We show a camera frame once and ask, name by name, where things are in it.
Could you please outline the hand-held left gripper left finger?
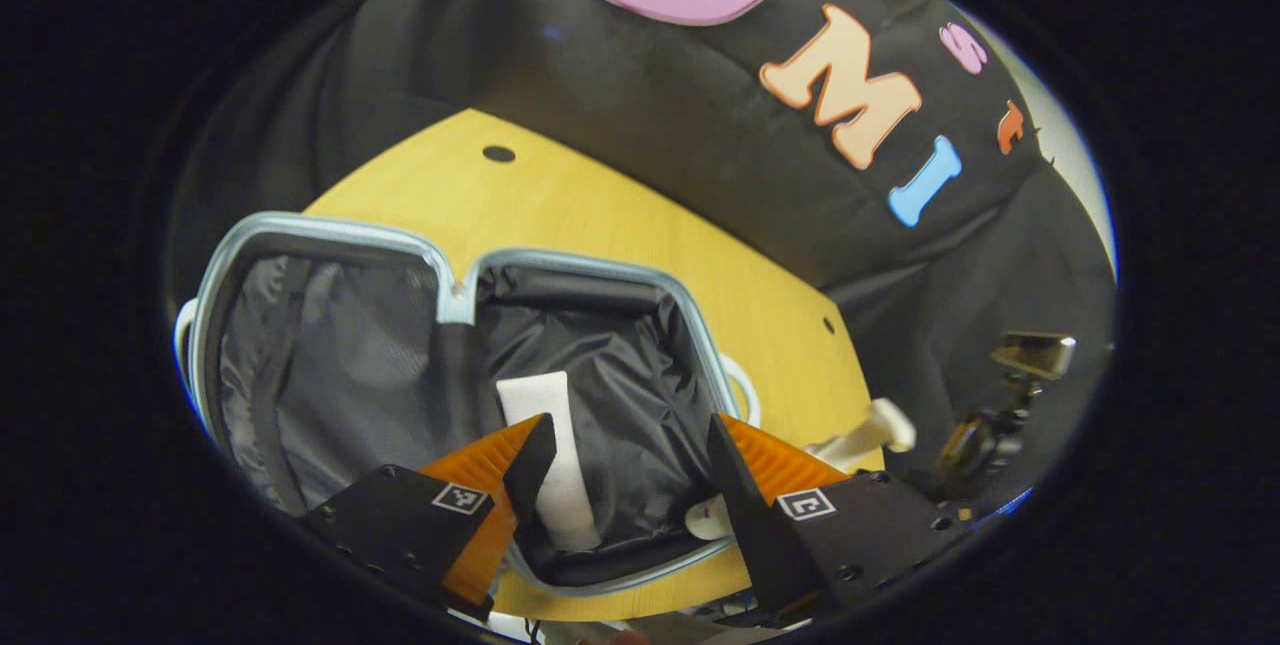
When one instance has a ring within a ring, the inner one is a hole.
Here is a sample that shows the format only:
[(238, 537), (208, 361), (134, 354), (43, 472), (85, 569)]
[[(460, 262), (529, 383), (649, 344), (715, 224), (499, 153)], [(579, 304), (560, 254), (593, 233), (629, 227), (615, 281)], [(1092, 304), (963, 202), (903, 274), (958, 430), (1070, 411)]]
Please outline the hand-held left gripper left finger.
[(298, 522), (392, 591), (485, 621), (556, 454), (553, 418), (535, 413), (421, 468), (380, 465)]

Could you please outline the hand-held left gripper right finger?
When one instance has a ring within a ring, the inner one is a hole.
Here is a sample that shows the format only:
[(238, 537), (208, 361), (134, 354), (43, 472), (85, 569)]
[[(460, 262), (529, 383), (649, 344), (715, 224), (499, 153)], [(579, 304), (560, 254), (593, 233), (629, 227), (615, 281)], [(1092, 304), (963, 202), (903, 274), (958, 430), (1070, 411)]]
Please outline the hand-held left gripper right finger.
[(933, 502), (883, 468), (851, 475), (717, 413), (707, 435), (760, 613), (815, 623), (884, 607), (977, 530), (968, 502)]

